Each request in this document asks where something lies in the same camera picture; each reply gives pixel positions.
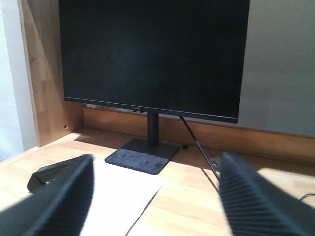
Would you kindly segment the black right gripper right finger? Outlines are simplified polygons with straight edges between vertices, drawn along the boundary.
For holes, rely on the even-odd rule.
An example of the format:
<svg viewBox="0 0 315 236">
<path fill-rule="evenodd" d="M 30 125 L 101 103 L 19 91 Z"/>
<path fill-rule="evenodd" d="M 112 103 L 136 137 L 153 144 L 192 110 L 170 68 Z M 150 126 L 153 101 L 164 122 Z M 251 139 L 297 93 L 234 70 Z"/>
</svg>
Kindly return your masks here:
<svg viewBox="0 0 315 236">
<path fill-rule="evenodd" d="M 285 193 L 237 155 L 222 155 L 220 199 L 234 236 L 313 236 L 315 209 Z"/>
</svg>

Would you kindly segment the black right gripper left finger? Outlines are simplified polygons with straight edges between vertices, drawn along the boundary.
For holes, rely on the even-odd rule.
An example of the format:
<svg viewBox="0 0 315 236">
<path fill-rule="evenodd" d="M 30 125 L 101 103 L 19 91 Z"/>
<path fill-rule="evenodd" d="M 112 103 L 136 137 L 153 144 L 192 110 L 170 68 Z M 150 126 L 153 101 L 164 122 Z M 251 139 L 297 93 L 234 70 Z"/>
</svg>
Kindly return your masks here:
<svg viewBox="0 0 315 236">
<path fill-rule="evenodd" d="M 78 236 L 94 191 L 91 155 L 82 155 L 49 184 L 0 213 L 2 236 Z"/>
</svg>

